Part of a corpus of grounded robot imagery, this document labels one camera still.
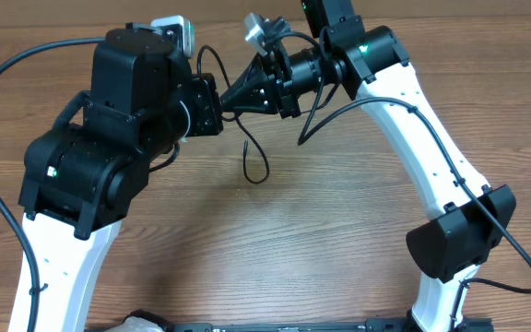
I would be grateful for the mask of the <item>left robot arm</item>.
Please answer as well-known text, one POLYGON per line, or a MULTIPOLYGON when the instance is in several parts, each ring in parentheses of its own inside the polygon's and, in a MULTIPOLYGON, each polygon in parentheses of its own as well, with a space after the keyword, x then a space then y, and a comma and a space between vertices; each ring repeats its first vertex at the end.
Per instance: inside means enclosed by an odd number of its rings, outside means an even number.
POLYGON ((84 329, 100 268, 151 163, 189 136, 222 131, 216 83, 193 72, 193 25, 159 18, 110 30, 80 91, 25 157, 22 227, 40 278, 23 266, 9 327, 84 329))

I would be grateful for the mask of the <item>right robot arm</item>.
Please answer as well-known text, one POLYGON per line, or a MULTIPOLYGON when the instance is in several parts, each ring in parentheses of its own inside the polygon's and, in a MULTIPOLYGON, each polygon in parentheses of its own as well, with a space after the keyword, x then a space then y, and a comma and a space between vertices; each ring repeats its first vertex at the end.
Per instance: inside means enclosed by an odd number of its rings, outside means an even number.
POLYGON ((299 99, 327 85, 343 88, 381 128, 409 174, 427 222, 410 231, 407 249, 419 267, 418 297, 400 319, 370 319, 370 331, 490 331, 467 318, 470 280, 497 246, 516 201, 492 188, 449 137, 427 101, 409 54, 386 26, 366 30, 349 1, 306 1, 308 47, 290 54, 293 29, 283 18, 248 15, 245 40, 255 58, 224 93, 224 111, 301 115, 299 99))

